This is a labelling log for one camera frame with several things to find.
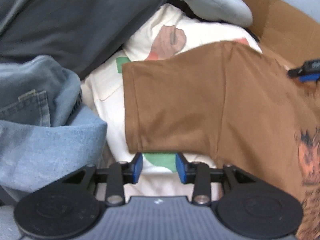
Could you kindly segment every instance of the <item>ribbed plastic surface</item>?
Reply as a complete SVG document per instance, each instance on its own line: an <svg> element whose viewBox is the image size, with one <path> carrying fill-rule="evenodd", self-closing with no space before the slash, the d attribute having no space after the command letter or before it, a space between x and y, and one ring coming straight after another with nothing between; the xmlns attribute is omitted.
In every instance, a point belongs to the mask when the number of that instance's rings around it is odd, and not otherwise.
<svg viewBox="0 0 320 240"><path fill-rule="evenodd" d="M109 208L98 225L76 240L240 240L210 208L190 204L186 197L132 197ZM282 240L294 240L293 236Z"/></svg>

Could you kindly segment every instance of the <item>dark gray fabric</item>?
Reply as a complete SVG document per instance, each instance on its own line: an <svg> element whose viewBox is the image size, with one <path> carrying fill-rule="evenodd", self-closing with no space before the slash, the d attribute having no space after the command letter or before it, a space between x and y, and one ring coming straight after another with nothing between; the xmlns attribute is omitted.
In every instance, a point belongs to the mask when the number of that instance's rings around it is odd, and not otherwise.
<svg viewBox="0 0 320 240"><path fill-rule="evenodd" d="M0 0L0 62L50 55L83 79L166 0Z"/></svg>

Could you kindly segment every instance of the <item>printed graphic on brown shirt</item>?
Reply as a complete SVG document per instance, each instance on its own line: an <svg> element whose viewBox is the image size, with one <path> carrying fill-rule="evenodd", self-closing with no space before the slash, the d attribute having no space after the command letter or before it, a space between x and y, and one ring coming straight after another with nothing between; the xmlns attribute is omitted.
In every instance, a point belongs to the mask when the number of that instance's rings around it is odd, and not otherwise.
<svg viewBox="0 0 320 240"><path fill-rule="evenodd" d="M298 143L298 158L304 185L320 184L320 129L313 136L308 131L301 132Z"/></svg>
<svg viewBox="0 0 320 240"><path fill-rule="evenodd" d="M320 129L317 128L314 134L301 132L296 135L296 141L302 183L306 187L302 202L304 217L297 237L299 240L317 240L320 238Z"/></svg>

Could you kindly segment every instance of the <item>jeans pocket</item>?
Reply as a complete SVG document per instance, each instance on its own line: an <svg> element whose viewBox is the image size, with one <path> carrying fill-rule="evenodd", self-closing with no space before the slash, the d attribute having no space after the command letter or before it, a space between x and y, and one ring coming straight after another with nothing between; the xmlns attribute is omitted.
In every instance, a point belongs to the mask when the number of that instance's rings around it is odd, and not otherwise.
<svg viewBox="0 0 320 240"><path fill-rule="evenodd" d="M18 97L18 101L0 108L0 119L37 126L50 127L47 92L31 90Z"/></svg>

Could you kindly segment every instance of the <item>clothing pile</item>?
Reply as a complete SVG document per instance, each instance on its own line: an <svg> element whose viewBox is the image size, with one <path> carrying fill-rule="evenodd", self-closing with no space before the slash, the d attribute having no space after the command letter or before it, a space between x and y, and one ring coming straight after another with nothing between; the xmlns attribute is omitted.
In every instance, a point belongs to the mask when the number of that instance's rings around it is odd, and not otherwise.
<svg viewBox="0 0 320 240"><path fill-rule="evenodd" d="M253 16L243 0L0 5L5 204L84 165L129 162L136 152L143 171L138 184L124 186L127 201L190 198L176 152L210 167L233 163L301 202L300 170L304 183L320 181L320 89L293 82L263 54L244 29ZM98 185L98 199L105 187ZM219 191L212 184L213 200ZM20 237L12 210L0 207L0 240Z"/></svg>

